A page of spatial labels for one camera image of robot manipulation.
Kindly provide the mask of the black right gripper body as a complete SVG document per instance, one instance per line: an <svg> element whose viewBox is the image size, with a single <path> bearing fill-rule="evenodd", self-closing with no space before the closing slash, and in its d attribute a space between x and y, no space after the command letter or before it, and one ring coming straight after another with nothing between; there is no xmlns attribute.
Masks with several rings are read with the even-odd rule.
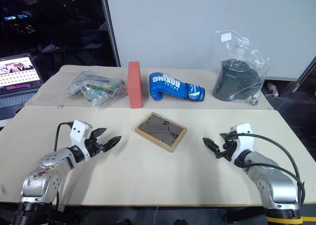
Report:
<svg viewBox="0 0 316 225"><path fill-rule="evenodd" d="M237 149L237 136L221 135L225 143L223 144L224 151L220 152L218 158L225 158L231 162L232 156Z"/></svg>

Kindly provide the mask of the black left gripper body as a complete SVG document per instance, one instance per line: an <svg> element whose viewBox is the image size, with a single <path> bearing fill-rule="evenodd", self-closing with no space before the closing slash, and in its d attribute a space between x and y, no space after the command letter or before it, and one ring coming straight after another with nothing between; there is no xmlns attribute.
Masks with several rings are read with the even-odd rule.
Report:
<svg viewBox="0 0 316 225"><path fill-rule="evenodd" d="M97 142L97 137L98 135L95 136L94 132L91 132L90 137L85 140L85 147L90 157L96 156L103 149L103 146Z"/></svg>

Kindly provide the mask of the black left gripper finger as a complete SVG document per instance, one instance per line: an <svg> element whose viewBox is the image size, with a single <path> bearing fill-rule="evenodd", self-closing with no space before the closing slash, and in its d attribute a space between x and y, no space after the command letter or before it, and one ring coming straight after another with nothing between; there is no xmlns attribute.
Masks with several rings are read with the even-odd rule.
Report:
<svg viewBox="0 0 316 225"><path fill-rule="evenodd" d="M101 136L105 131L107 130L107 128L98 128L95 129L91 132L91 139L97 139L99 136Z"/></svg>
<svg viewBox="0 0 316 225"><path fill-rule="evenodd" d="M113 147L115 147L119 141L121 140L121 136L115 136L113 138L111 138L106 144L101 145L101 151L103 152L107 152L110 149L112 149Z"/></svg>

